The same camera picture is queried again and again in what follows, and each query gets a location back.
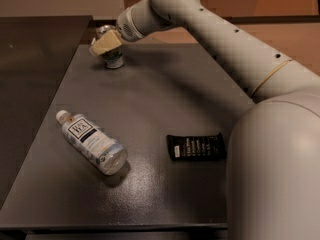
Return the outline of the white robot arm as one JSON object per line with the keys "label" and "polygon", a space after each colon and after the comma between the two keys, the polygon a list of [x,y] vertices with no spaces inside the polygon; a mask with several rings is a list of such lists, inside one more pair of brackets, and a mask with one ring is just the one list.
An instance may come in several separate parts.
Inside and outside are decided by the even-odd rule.
{"label": "white robot arm", "polygon": [[255,105],[227,155],[229,240],[320,240],[320,77],[200,0],[141,0],[117,18],[119,40],[185,28]]}

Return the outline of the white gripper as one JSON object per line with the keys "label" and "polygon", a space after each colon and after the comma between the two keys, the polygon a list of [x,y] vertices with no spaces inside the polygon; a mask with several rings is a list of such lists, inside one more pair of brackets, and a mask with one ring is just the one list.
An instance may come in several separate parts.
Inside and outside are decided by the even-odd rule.
{"label": "white gripper", "polygon": [[[157,26],[157,16],[151,8],[149,0],[141,0],[123,11],[116,21],[116,27],[122,38],[135,42],[151,34]],[[89,51],[100,56],[122,45],[121,36],[116,30],[110,30],[101,38],[94,38]]]}

